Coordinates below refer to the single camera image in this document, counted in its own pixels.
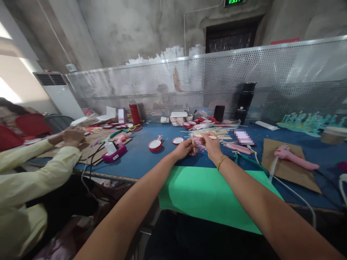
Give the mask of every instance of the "air conditioner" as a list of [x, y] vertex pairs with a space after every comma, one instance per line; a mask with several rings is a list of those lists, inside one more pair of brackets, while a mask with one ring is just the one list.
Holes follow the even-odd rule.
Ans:
[[84, 117], [84, 113], [70, 91], [61, 73], [33, 72], [60, 113], [74, 120]]

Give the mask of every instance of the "red sign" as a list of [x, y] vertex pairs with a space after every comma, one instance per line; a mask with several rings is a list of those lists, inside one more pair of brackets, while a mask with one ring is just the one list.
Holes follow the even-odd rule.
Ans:
[[290, 43], [290, 42], [298, 42], [300, 40], [300, 38], [293, 38], [293, 39], [288, 39], [288, 40], [279, 40], [279, 41], [275, 41], [275, 42], [271, 42], [271, 45], [275, 45], [275, 44], [281, 44], [281, 43]]

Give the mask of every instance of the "exit sign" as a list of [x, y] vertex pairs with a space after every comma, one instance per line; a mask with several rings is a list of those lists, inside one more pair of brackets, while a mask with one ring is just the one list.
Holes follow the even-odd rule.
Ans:
[[224, 7], [231, 7], [237, 4], [244, 4], [246, 0], [225, 0]]

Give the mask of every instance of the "green paper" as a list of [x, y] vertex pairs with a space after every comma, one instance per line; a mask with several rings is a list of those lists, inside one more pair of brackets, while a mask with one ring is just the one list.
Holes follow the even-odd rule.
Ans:
[[[264, 172], [247, 173], [283, 199]], [[161, 209], [261, 234], [216, 168], [174, 166], [159, 202]]]

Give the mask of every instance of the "perforated metal panel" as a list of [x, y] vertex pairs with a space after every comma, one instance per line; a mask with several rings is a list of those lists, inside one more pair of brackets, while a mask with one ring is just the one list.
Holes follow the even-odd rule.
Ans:
[[135, 99], [157, 118], [187, 106], [213, 115], [216, 105], [224, 105], [224, 118], [230, 118], [242, 84], [255, 81], [248, 119], [277, 121], [300, 110], [346, 114], [347, 36], [76, 72], [67, 78], [85, 106], [99, 113], [106, 105], [128, 108]]

